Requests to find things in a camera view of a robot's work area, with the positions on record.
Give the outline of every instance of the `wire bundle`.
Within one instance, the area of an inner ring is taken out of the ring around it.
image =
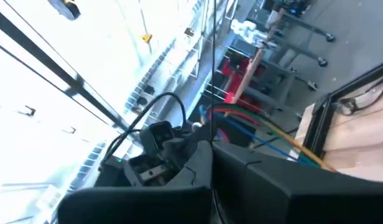
[[[285,131],[281,130],[280,127],[278,127],[275,123],[273,123],[271,120],[267,119],[263,115],[255,114],[255,113],[253,113],[249,110],[246,110],[246,109],[244,109],[238,105],[228,104],[228,103],[217,103],[217,104],[214,104],[213,108],[214,108],[213,110],[211,110],[211,108],[208,108],[207,114],[209,114],[209,111],[212,111],[212,112],[230,113],[230,114],[235,114],[237,116],[241,116],[244,119],[246,119],[246,120],[248,120],[254,124],[265,126],[265,127],[269,128],[270,130],[272,130],[272,132],[277,137],[279,137],[280,139],[283,139],[288,145],[295,147],[295,148],[299,149],[301,152],[303,152],[301,157],[299,159],[297,159],[296,157],[293,157],[287,153],[284,153],[281,149],[274,147],[273,145],[269,144],[267,141],[255,136],[254,134],[252,134],[251,132],[249,132],[248,130],[243,128],[241,125],[239,125],[239,124],[235,123],[234,121],[231,121],[230,119],[225,118],[224,116],[221,116],[219,114],[219,116],[218,116],[219,118],[221,118],[221,119],[225,120],[226,122],[228,122],[229,124],[233,125],[235,128],[237,128],[238,130],[240,130],[244,134],[247,134],[248,136],[262,142],[263,144],[265,144],[269,148],[281,153],[283,156],[289,157],[289,158],[291,158],[297,162],[301,162],[301,163],[309,164],[309,165],[313,165],[313,166],[315,166],[315,163],[317,163],[323,169],[335,171],[331,166],[324,163],[319,157],[314,155],[314,153],[312,153],[309,149],[307,149],[304,146],[299,145],[299,143],[297,143],[293,137],[289,136]]]
[[[150,101],[150,103],[142,110],[142,112],[137,116],[137,118],[132,122],[131,125],[129,125],[128,127],[128,130],[125,131],[124,133],[120,134],[118,137],[116,137],[112,142],[111,144],[109,145],[108,147],[108,150],[106,152],[106,155],[104,156],[104,158],[102,159],[102,161],[100,162],[100,169],[102,169],[103,167],[103,164],[110,158],[110,156],[112,156],[114,154],[114,152],[118,149],[118,147],[122,144],[122,142],[127,138],[127,136],[133,132],[136,132],[136,131],[140,131],[139,129],[135,129],[135,126],[138,124],[138,122],[143,118],[143,116],[145,114],[147,114],[147,112],[149,112],[149,110],[151,109],[151,107],[154,106],[154,104],[159,101],[161,98],[163,98],[164,96],[171,96],[173,98],[175,98],[175,100],[179,103],[180,105],[180,109],[182,110],[182,119],[183,119],[183,122],[182,122],[182,126],[184,124],[186,124],[187,120],[186,120],[186,110],[185,110],[185,105],[183,105],[182,101],[180,100],[179,96],[177,96],[176,94],[174,93],[171,93],[171,92],[166,92],[166,93],[163,93],[163,94],[160,94],[158,96],[156,96],[152,101]]]

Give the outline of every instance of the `wooden panel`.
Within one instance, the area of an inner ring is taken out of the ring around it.
[[[348,96],[358,95],[377,81]],[[306,108],[295,139],[305,139],[313,105]],[[363,179],[383,181],[383,97],[353,116],[334,114],[326,138],[324,161],[339,172]]]

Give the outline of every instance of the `gray floor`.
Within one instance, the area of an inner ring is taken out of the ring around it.
[[[383,0],[317,0],[301,19],[336,36],[336,42],[327,43],[324,37],[314,35],[309,45],[310,50],[328,60],[326,68],[320,68],[316,61],[304,56],[298,56],[291,64],[301,76],[319,87],[317,92],[309,91],[301,83],[293,87],[287,104],[302,113],[320,96],[383,62]],[[296,27],[288,39],[301,43],[307,36],[307,30]],[[288,114],[274,114],[274,120],[286,130],[298,125]],[[274,145],[289,148],[282,142]],[[265,147],[258,150],[279,155]]]

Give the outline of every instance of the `caster wheel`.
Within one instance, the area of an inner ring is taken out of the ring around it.
[[[323,58],[319,58],[319,59],[318,59],[318,65],[319,65],[320,67],[327,67],[328,62],[327,62],[327,60],[325,60],[325,59],[323,59]]]
[[[326,40],[327,40],[327,42],[334,42],[335,36],[332,34],[326,34]]]
[[[308,84],[308,88],[310,91],[317,91],[317,84],[316,83],[309,81],[307,84]]]
[[[296,74],[299,74],[299,71],[296,70],[296,69],[294,69],[294,68],[291,68],[291,72],[296,73]]]

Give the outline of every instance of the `metal table leg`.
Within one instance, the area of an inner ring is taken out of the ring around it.
[[[297,80],[300,80],[301,82],[304,82],[304,83],[307,83],[308,81],[305,80],[304,78],[300,77],[297,73],[291,71],[291,70],[287,70],[283,67],[281,67],[280,65],[276,64],[276,63],[273,63],[273,62],[270,62],[268,60],[264,60],[262,59],[261,60],[261,64],[265,67],[270,67],[270,68],[273,68],[273,69],[276,69],[277,71],[279,71],[281,74],[284,74],[284,75],[287,75],[288,77],[292,77],[292,76],[295,76],[295,78]]]
[[[245,93],[255,97],[257,100],[259,100],[259,101],[261,101],[263,103],[267,103],[269,105],[274,106],[275,108],[277,108],[280,111],[286,111],[286,112],[292,113],[292,114],[296,115],[298,118],[302,117],[300,113],[296,112],[291,107],[286,106],[282,102],[280,102],[278,100],[275,100],[275,99],[273,99],[273,98],[271,98],[271,97],[261,93],[258,90],[255,90],[255,89],[253,89],[251,87],[247,87]]]
[[[303,27],[305,29],[308,29],[308,30],[310,30],[316,34],[324,36],[328,42],[333,42],[335,40],[334,35],[327,33],[326,31],[324,31],[323,29],[321,29],[317,26],[307,24],[306,22],[303,22],[302,20],[296,18],[295,16],[293,16],[289,13],[285,13],[283,16],[283,19],[287,22],[290,22],[292,24],[296,24],[296,25]]]
[[[317,54],[314,54],[313,52],[307,50],[306,48],[297,46],[295,44],[291,44],[289,41],[287,41],[283,38],[280,38],[280,37],[273,36],[272,39],[274,41],[276,41],[277,43],[279,43],[281,45],[281,47],[286,47],[286,48],[292,49],[292,50],[296,51],[296,53],[298,53],[298,54],[304,54],[307,57],[310,57],[313,60],[316,60],[319,64],[319,66],[321,66],[321,67],[325,67],[328,64],[327,60],[318,56]]]
[[[280,95],[280,98],[279,98],[279,103],[280,104],[285,104],[285,101],[287,100],[287,97],[288,97],[288,94],[290,93],[290,90],[292,88],[292,85],[293,85],[293,82],[295,81],[295,75],[291,75],[288,79],[287,79],[287,82],[285,84],[285,87]]]

